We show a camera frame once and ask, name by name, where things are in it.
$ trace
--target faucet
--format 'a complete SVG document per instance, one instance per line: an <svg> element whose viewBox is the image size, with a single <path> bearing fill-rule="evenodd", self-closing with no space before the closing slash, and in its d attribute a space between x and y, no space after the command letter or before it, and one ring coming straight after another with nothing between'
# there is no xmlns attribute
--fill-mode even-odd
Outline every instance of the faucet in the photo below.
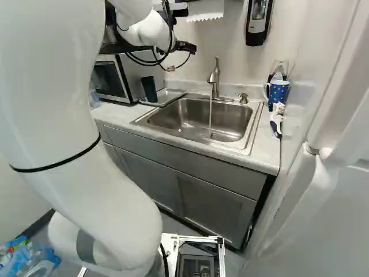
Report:
<svg viewBox="0 0 369 277"><path fill-rule="evenodd" d="M215 68L211 72L209 78L208 78L208 84L213 84L212 89L212 98L216 99L219 97L219 75L220 75L220 69L219 69L219 58L215 57Z"/></svg>
<svg viewBox="0 0 369 277"><path fill-rule="evenodd" d="M244 93L244 92L241 92L238 97L241 97L240 99L240 104L247 104L248 103L248 94L247 93Z"/></svg>

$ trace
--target cup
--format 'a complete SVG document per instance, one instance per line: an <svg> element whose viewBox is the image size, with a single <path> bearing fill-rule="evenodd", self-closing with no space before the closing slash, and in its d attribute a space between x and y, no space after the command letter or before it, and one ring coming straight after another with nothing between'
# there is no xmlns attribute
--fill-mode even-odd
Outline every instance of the cup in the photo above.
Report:
<svg viewBox="0 0 369 277"><path fill-rule="evenodd" d="M155 87L155 80L153 76L146 76L141 78L141 84L144 88L146 98L149 102L157 103L157 94Z"/></svg>
<svg viewBox="0 0 369 277"><path fill-rule="evenodd" d="M270 83L264 85L263 96L268 102L269 111L273 111L273 103L281 102L286 104L289 84L289 81L272 80ZM267 88L269 88L269 97L267 96Z"/></svg>

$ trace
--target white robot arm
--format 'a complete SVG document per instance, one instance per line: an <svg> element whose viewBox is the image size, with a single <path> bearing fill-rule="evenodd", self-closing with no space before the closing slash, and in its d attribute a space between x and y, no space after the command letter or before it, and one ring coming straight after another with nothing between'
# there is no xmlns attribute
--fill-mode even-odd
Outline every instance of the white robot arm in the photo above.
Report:
<svg viewBox="0 0 369 277"><path fill-rule="evenodd" d="M111 3L129 42L169 47L168 26L150 0ZM143 277L157 259L162 222L153 201L113 164L90 115L103 31L102 0L2 1L0 147L58 211L49 236L64 258ZM86 239L90 247L78 247Z"/></svg>
<svg viewBox="0 0 369 277"><path fill-rule="evenodd" d="M130 7L129 1L110 0L110 3L116 8L118 32L129 43L135 46L156 46L164 51L175 47L173 32L161 15L152 9L151 1L139 0Z"/></svg>

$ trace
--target floor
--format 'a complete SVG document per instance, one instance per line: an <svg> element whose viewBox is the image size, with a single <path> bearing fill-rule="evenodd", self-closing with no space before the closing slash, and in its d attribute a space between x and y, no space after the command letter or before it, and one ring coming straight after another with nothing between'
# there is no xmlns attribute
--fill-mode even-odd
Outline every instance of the floor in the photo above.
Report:
<svg viewBox="0 0 369 277"><path fill-rule="evenodd" d="M180 235L200 235L196 231L177 222L176 220L170 218L165 214L161 214L161 217L163 219L164 233L174 233ZM48 245L46 228L36 234L32 238L32 241ZM226 249L225 274L227 277L237 277L243 264L244 257L242 252L235 253ZM76 264L70 263L68 261L63 261L62 264L52 273L51 277L77 277L80 269L80 266ZM104 277L104 275L95 273L93 271L88 271L85 277Z"/></svg>

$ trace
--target cabinet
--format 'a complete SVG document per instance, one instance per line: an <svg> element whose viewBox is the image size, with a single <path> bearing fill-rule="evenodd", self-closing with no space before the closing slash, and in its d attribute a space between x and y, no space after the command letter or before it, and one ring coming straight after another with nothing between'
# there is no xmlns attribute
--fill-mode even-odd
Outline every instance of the cabinet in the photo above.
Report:
<svg viewBox="0 0 369 277"><path fill-rule="evenodd" d="M177 179L183 217L240 248L256 202L187 174Z"/></svg>
<svg viewBox="0 0 369 277"><path fill-rule="evenodd" d="M156 204L241 248L256 202L123 149L115 148L132 180Z"/></svg>
<svg viewBox="0 0 369 277"><path fill-rule="evenodd" d="M106 127L111 144L136 155L194 176L221 188L258 200L266 174L178 147Z"/></svg>
<svg viewBox="0 0 369 277"><path fill-rule="evenodd" d="M176 172L158 163L117 148L132 174L132 180L150 196L156 204L181 216L181 200Z"/></svg>
<svg viewBox="0 0 369 277"><path fill-rule="evenodd" d="M104 143L105 145L105 149L106 151L108 152L110 158L112 159L112 161L115 163L116 166L119 167L119 169L124 173L126 174L130 179L132 179L132 175L131 175L131 172L129 171L128 169L128 165L126 163L125 160L121 159L119 156L118 156L118 153L117 153L117 148L110 145L110 144L107 144L107 143Z"/></svg>

